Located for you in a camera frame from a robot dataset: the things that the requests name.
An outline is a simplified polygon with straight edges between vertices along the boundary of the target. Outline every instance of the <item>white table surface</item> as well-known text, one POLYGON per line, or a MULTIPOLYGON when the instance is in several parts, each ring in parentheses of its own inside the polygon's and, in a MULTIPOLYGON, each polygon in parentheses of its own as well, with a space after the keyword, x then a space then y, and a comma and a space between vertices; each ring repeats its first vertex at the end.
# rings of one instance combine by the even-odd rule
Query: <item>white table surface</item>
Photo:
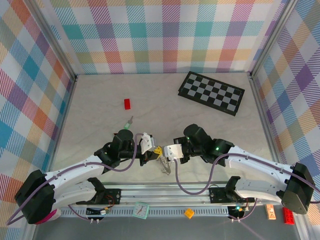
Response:
MULTIPOLYGON (((212 138, 225 139, 257 156, 270 159, 265 134, 258 115, 246 73, 205 73, 213 79, 245 89, 236 116, 178 96, 186 73, 81 75, 78 78, 67 121, 63 130, 54 170, 80 162, 105 143, 113 133, 123 129, 133 116, 130 131, 152 134, 161 146, 173 144, 183 137, 184 129, 197 124, 212 138), (131 109, 124 109, 130 99, 131 109)), ((129 161, 122 163, 122 169, 129 161)), ((179 164, 179 179, 184 182, 208 181, 211 164, 194 157, 179 164)), ((230 176, 255 179, 251 173, 217 166, 214 181, 227 181, 230 176)), ((137 159, 126 172, 107 172, 102 182, 175 182, 175 166, 171 174, 162 173, 157 161, 140 167, 137 159)))

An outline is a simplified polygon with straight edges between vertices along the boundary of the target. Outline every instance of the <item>pink object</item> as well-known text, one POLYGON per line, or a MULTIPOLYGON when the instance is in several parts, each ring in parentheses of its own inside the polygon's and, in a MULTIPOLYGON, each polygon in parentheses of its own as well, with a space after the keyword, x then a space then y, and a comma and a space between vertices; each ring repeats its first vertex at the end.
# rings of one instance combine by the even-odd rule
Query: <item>pink object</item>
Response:
POLYGON ((125 110, 131 109, 130 99, 129 99, 129 98, 127 98, 127 99, 124 100, 124 109, 125 109, 125 110))
POLYGON ((57 209, 54 210, 54 211, 52 211, 52 212, 50 212, 44 219, 36 222, 35 224, 36 224, 36 225, 38 225, 38 224, 43 224, 43 223, 45 223, 46 221, 49 221, 49 219, 52 218, 52 217, 56 214, 56 212, 57 212, 57 209))

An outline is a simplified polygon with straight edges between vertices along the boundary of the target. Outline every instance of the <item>clock face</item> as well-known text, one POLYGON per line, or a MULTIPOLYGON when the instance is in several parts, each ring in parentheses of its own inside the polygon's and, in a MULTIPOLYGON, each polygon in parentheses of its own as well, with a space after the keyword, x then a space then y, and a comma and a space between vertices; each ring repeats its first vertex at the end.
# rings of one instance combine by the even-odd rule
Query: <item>clock face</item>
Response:
POLYGON ((136 202, 133 209, 133 216, 141 219, 146 219, 149 213, 149 205, 142 202, 136 202))

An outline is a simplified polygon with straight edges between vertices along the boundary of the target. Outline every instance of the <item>checkered board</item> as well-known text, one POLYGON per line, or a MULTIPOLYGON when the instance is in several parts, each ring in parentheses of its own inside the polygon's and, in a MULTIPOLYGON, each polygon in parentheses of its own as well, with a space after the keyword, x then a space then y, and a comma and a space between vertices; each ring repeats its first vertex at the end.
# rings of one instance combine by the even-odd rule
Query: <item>checkered board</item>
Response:
POLYGON ((245 90, 190 71, 179 96, 235 116, 245 90))

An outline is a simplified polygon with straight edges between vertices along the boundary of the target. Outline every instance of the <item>colorful plaid pattern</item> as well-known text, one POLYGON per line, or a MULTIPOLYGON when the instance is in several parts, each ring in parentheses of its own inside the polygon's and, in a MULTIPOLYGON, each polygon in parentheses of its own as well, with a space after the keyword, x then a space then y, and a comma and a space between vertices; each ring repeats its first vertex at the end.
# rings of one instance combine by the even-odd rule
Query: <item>colorful plaid pattern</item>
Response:
MULTIPOLYGON (((300 0, 273 46, 257 85, 281 160, 305 164, 320 186, 320 1, 300 0)), ((314 198, 320 195, 314 192, 314 198)), ((320 205, 309 219, 320 225, 320 205)))
POLYGON ((71 80, 23 0, 0 0, 0 239, 14 196, 35 169, 45 170, 56 144, 71 80))
POLYGON ((51 0, 59 23, 43 13, 85 74, 247 72, 286 1, 51 0))

